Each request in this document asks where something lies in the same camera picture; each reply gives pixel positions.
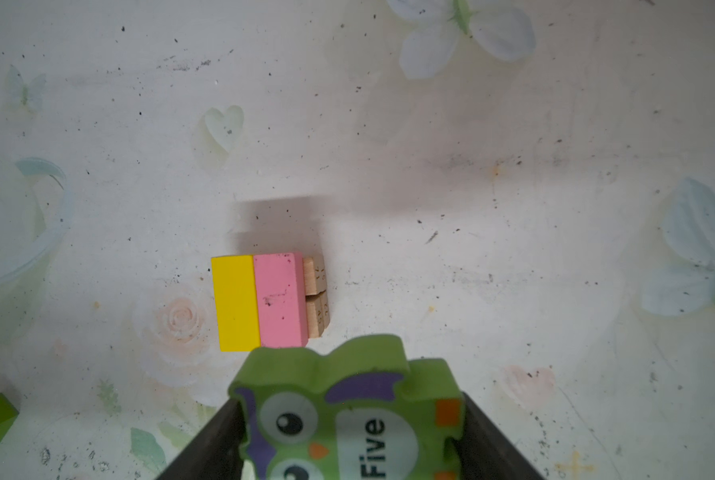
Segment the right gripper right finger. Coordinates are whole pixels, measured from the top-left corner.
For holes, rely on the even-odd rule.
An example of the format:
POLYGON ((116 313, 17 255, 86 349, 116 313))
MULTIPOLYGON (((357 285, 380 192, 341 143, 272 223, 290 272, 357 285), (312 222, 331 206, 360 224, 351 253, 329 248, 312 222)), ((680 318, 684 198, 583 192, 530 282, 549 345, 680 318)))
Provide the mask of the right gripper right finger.
POLYGON ((543 480, 477 403, 463 394, 463 435, 455 442, 463 480, 543 480))

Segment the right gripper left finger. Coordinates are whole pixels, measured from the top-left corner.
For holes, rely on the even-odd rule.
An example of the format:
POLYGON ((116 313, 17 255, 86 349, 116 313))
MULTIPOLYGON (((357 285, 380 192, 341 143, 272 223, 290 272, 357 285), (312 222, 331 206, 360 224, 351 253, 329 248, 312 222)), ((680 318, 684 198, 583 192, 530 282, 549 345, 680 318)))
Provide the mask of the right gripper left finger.
POLYGON ((241 404, 230 399, 158 480, 240 480, 245 425, 241 404))

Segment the green owl number block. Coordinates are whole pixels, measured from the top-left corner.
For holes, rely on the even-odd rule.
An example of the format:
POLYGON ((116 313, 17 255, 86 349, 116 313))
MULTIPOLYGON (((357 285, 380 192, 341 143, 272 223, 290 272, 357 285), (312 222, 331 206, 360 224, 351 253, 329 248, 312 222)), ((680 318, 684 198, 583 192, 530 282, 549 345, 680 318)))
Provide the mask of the green owl number block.
POLYGON ((327 355, 252 351, 229 387, 243 460, 259 479, 459 479, 465 399, 443 359, 401 338, 351 339, 327 355))

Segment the natural wood block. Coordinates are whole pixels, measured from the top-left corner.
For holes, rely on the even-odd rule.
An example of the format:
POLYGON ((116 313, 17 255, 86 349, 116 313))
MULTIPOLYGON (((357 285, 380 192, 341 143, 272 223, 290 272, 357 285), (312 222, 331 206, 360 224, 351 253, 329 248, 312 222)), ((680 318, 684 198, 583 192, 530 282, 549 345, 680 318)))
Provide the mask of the natural wood block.
POLYGON ((331 323, 328 292, 306 298, 309 338, 320 338, 331 323))
POLYGON ((321 255, 303 258, 305 296, 316 296, 328 289, 325 261, 321 255))

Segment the yellow long block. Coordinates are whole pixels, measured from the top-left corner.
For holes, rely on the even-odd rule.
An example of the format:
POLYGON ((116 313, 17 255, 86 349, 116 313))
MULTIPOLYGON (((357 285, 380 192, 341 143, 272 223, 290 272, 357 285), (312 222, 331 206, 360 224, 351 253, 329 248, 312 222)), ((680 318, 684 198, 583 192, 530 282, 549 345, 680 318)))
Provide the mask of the yellow long block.
POLYGON ((212 275, 221 352, 249 352, 260 347, 253 257, 215 257, 212 275))

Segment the pink block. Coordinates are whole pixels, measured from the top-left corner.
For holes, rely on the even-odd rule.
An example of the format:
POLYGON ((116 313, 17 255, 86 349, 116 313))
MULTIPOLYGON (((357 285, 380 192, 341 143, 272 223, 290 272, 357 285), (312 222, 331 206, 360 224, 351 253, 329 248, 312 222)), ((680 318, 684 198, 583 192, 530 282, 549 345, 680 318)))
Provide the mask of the pink block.
POLYGON ((305 347, 309 341, 304 262, 299 252, 255 255, 261 346, 305 347))

